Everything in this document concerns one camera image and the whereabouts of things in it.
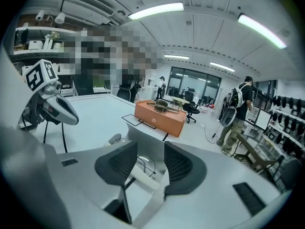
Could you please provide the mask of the gray office chair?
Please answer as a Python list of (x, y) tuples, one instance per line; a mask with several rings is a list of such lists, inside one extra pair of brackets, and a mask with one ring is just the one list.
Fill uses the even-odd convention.
[(275, 175), (275, 184), (281, 193), (291, 190), (295, 186), (302, 166), (298, 159), (291, 159), (279, 167)]

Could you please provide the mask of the white storage box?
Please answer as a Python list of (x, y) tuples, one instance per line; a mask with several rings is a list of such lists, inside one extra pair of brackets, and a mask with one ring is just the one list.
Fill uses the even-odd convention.
[(28, 50), (41, 50), (43, 49), (44, 42), (40, 40), (29, 41)]

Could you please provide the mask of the orange box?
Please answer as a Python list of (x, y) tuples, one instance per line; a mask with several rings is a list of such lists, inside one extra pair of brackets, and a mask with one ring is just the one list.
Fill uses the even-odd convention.
[(137, 102), (135, 105), (134, 116), (147, 124), (156, 127), (157, 129), (160, 129), (175, 137), (179, 137), (182, 132), (187, 113), (182, 110), (178, 110), (177, 112), (157, 112), (154, 109), (154, 106), (148, 104), (150, 102), (151, 101), (149, 100)]

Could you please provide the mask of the dark framed window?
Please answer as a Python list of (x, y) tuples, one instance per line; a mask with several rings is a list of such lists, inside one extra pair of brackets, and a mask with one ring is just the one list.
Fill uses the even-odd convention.
[(166, 94), (179, 96), (188, 88), (198, 93), (199, 99), (214, 99), (220, 87), (221, 78), (194, 70), (172, 67)]

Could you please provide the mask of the white wall shelf unit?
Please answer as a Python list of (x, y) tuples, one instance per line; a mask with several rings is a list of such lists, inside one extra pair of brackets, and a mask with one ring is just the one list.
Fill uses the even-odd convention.
[[(40, 40), (45, 43), (45, 35), (56, 31), (60, 39), (53, 43), (50, 50), (28, 50), (29, 41)], [(78, 31), (71, 31), (51, 27), (19, 27), (16, 29), (17, 39), (15, 41), (14, 52), (10, 57), (13, 63), (17, 62), (24, 66), (33, 65), (34, 60), (49, 59), (55, 64), (54, 70), (58, 75), (75, 75), (74, 60), (70, 59), (71, 49), (65, 46), (77, 39), (80, 35)]]

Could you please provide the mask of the vase with flowers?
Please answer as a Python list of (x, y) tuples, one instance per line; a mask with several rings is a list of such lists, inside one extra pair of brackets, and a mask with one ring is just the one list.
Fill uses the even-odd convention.
[(50, 50), (53, 47), (53, 43), (60, 39), (60, 35), (56, 31), (51, 31), (51, 33), (45, 35), (45, 43), (43, 48), (46, 50)]

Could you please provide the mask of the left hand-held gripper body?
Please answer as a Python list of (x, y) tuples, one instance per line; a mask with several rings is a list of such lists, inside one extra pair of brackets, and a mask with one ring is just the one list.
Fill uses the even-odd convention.
[(61, 95), (61, 83), (52, 63), (45, 59), (29, 68), (24, 77), (32, 96), (23, 111), (23, 120), (37, 126), (46, 120), (43, 104), (54, 102), (56, 96)]

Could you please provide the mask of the black gray-backed office chair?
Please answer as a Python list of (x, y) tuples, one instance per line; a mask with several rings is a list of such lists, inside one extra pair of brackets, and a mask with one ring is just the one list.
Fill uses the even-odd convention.
[(117, 92), (117, 97), (124, 99), (126, 101), (129, 101), (131, 103), (134, 103), (136, 95), (138, 94), (138, 91), (141, 88), (142, 87), (139, 84), (135, 84), (133, 87), (131, 87), (131, 86), (127, 87), (127, 86), (121, 85)]

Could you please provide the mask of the ceiling air conditioner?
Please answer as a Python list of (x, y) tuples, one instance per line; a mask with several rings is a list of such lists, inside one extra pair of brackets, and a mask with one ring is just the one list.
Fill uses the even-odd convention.
[(94, 25), (115, 24), (112, 19), (115, 10), (100, 0), (63, 0), (61, 11)]

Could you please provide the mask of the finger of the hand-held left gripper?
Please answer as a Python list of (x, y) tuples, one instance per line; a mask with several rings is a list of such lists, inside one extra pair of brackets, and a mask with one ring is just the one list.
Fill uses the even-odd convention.
[(45, 102), (43, 104), (43, 110), (46, 113), (45, 119), (48, 122), (53, 122), (55, 125), (63, 122), (63, 107), (58, 102)]
[(75, 109), (66, 98), (62, 97), (61, 95), (57, 95), (55, 99), (54, 109), (59, 113), (56, 116), (58, 121), (68, 125), (78, 124), (79, 117)]

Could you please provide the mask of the black headrest office chair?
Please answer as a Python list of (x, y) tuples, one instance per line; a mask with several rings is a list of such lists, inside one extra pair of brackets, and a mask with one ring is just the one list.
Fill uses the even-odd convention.
[(197, 115), (200, 113), (200, 110), (197, 109), (198, 104), (193, 100), (195, 90), (193, 88), (188, 87), (188, 90), (184, 93), (184, 99), (189, 103), (185, 103), (183, 105), (183, 110), (187, 112), (186, 121), (189, 124), (190, 120), (193, 120), (196, 123), (196, 119), (192, 117), (192, 115)]

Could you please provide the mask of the wall rack of black items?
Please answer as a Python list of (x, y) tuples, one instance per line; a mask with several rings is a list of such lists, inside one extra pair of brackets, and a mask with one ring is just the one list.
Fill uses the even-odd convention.
[(288, 156), (305, 156), (305, 100), (286, 96), (272, 99), (268, 136)]

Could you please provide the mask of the white table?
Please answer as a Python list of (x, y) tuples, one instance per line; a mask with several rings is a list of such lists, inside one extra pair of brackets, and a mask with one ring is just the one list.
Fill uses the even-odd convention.
[(78, 114), (77, 125), (42, 122), (34, 128), (29, 122), (20, 122), (19, 127), (53, 146), (58, 154), (102, 147), (115, 134), (126, 137), (128, 124), (162, 141), (179, 139), (135, 117), (135, 104), (112, 94), (75, 96), (67, 100)]

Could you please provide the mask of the wooden glass-top table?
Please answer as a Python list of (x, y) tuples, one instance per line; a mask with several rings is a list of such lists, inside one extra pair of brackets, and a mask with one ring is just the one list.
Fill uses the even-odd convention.
[(285, 156), (276, 149), (273, 142), (263, 136), (255, 138), (238, 134), (237, 140), (237, 146), (233, 153), (234, 159), (257, 173), (271, 167), (279, 168), (285, 159)]

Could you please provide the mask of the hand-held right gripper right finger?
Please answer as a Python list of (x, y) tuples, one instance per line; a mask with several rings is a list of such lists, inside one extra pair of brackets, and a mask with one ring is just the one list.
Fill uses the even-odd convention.
[(164, 143), (164, 163), (169, 174), (169, 185), (164, 189), (166, 197), (193, 192), (207, 175), (202, 159), (169, 141)]

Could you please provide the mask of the wooden model aircraft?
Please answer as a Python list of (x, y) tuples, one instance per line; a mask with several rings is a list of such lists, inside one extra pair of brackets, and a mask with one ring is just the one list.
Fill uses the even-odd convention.
[(168, 103), (162, 99), (157, 99), (155, 102), (147, 102), (146, 104), (152, 106), (154, 111), (159, 113), (165, 113), (165, 112), (179, 113), (177, 109), (169, 107)]

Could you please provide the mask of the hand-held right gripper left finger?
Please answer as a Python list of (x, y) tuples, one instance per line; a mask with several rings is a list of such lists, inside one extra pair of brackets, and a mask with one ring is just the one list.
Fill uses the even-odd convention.
[(99, 177), (109, 186), (107, 198), (110, 202), (104, 207), (104, 211), (115, 218), (132, 223), (126, 198), (125, 182), (133, 170), (137, 160), (137, 142), (125, 141), (112, 151), (100, 156), (94, 168)]

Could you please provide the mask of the round wooden table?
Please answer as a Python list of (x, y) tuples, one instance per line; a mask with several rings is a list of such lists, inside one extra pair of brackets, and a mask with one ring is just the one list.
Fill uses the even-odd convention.
[(176, 105), (176, 104), (178, 105), (178, 110), (182, 110), (184, 104), (190, 103), (189, 101), (179, 98), (179, 97), (172, 96), (172, 99), (173, 99), (173, 105)]

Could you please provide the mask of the long ceiling light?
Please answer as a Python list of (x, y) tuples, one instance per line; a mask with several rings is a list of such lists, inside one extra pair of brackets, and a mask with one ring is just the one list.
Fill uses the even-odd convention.
[(150, 7), (136, 13), (133, 13), (128, 16), (128, 18), (132, 21), (142, 19), (148, 16), (152, 16), (155, 14), (166, 13), (166, 12), (175, 12), (175, 11), (184, 11), (184, 5), (182, 2), (168, 3), (163, 5), (158, 5), (154, 7)]
[(238, 22), (265, 37), (268, 41), (273, 43), (277, 48), (284, 49), (287, 45), (271, 30), (269, 30), (264, 25), (260, 24), (256, 20), (250, 18), (245, 14), (240, 14), (238, 17)]
[(165, 57), (165, 58), (168, 58), (168, 59), (189, 60), (189, 57), (188, 57), (188, 56), (181, 56), (181, 55), (168, 55), (168, 54), (165, 54), (164, 57)]
[(210, 65), (215, 66), (215, 67), (219, 67), (219, 68), (224, 69), (224, 70), (229, 71), (229, 72), (235, 72), (235, 69), (232, 69), (230, 67), (227, 67), (227, 66), (215, 63), (215, 62), (210, 62)]

